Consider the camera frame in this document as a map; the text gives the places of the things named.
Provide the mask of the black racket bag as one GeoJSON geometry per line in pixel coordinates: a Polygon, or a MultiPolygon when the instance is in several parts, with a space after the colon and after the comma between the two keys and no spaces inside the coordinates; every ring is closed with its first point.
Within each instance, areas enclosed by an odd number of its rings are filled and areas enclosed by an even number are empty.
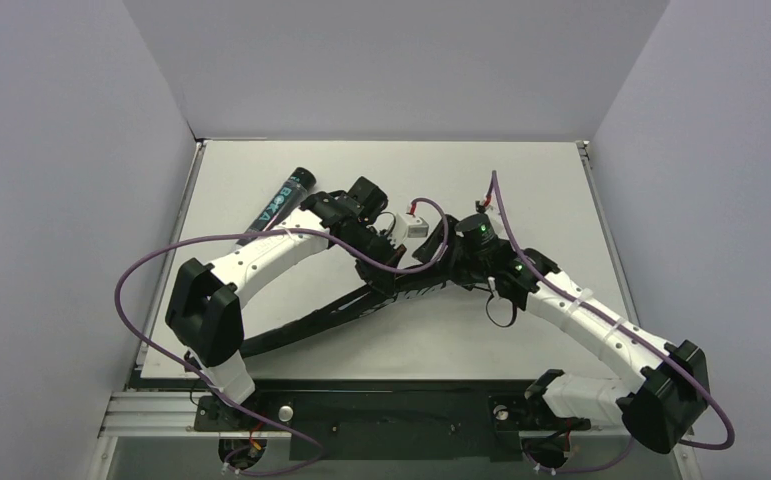
{"type": "Polygon", "coordinates": [[[429,295],[450,286],[466,290],[478,289],[487,284],[489,276],[487,271],[470,270],[466,264],[456,263],[449,268],[399,275],[392,293],[381,293],[364,285],[297,320],[244,340],[239,351],[245,358],[262,355],[353,322],[403,300],[429,295]]]}

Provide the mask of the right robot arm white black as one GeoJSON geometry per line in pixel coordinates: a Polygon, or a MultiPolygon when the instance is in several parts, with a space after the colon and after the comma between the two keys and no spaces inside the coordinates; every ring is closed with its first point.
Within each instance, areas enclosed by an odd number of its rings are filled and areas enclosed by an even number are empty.
{"type": "Polygon", "coordinates": [[[450,257],[440,265],[450,282],[491,287],[611,370],[608,378],[545,372],[525,392],[526,413],[536,427],[549,429],[562,419],[623,426],[639,444],[667,454],[708,408],[706,356],[693,342],[674,345],[628,323],[540,252],[516,254],[484,214],[439,223],[414,258],[429,261],[442,242],[450,257]]]}

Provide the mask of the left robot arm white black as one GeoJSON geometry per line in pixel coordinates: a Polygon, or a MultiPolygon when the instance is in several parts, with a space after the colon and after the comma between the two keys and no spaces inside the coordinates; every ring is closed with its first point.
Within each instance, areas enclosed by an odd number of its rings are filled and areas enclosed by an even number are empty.
{"type": "Polygon", "coordinates": [[[410,212],[399,214],[393,227],[378,233],[373,222],[388,198],[360,177],[349,191],[309,195],[268,236],[254,239],[207,264],[196,259],[177,273],[165,315],[167,326],[226,397],[220,416],[233,429],[253,426],[259,402],[251,396],[255,383],[240,347],[244,341],[242,309],[262,288],[309,256],[326,250],[334,236],[367,257],[393,267],[409,238],[424,238],[428,223],[410,212]]]}

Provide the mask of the black shuttlecock tube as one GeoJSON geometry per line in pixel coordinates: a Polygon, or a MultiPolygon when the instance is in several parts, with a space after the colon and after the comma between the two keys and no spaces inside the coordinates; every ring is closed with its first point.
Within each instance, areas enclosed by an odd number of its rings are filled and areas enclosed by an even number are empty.
{"type": "Polygon", "coordinates": [[[246,233],[268,231],[280,224],[310,194],[315,185],[316,176],[310,170],[295,168],[251,222],[246,233]]]}

